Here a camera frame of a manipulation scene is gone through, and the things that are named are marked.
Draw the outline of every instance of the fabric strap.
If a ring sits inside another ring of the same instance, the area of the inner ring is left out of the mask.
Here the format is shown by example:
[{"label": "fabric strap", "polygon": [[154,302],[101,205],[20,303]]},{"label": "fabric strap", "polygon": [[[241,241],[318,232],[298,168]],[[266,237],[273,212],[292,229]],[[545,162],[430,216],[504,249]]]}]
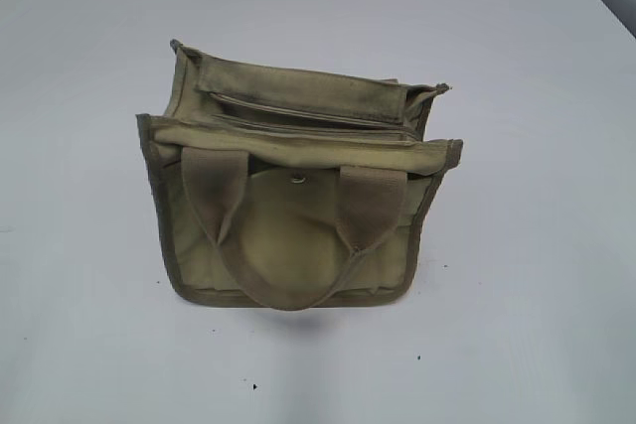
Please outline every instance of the fabric strap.
[{"label": "fabric strap", "polygon": [[228,272],[252,300],[278,310],[319,305],[353,275],[365,255],[398,226],[405,197],[406,172],[343,166],[336,198],[336,228],[349,257],[326,288],[298,293],[267,282],[250,266],[232,229],[233,215],[245,193],[249,154],[183,148],[181,169],[186,196],[206,236]]}]

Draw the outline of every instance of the metal snap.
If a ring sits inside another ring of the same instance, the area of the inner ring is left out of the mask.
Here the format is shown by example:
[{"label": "metal snap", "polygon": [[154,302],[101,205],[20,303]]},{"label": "metal snap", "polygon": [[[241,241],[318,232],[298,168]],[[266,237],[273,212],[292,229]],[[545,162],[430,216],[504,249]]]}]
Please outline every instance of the metal snap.
[{"label": "metal snap", "polygon": [[291,184],[302,184],[307,180],[307,178],[305,178],[302,174],[300,173],[293,173],[290,177],[290,181]]}]

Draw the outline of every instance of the white backdrop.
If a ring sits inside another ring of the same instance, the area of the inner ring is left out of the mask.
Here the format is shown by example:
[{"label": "white backdrop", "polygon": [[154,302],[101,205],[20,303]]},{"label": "white backdrop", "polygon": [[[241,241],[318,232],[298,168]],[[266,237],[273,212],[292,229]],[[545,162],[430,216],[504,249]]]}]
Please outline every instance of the white backdrop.
[{"label": "white backdrop", "polygon": [[[176,296],[134,119],[173,37],[454,86],[406,298]],[[0,52],[0,422],[633,422],[636,44],[600,1],[2,0]]]}]

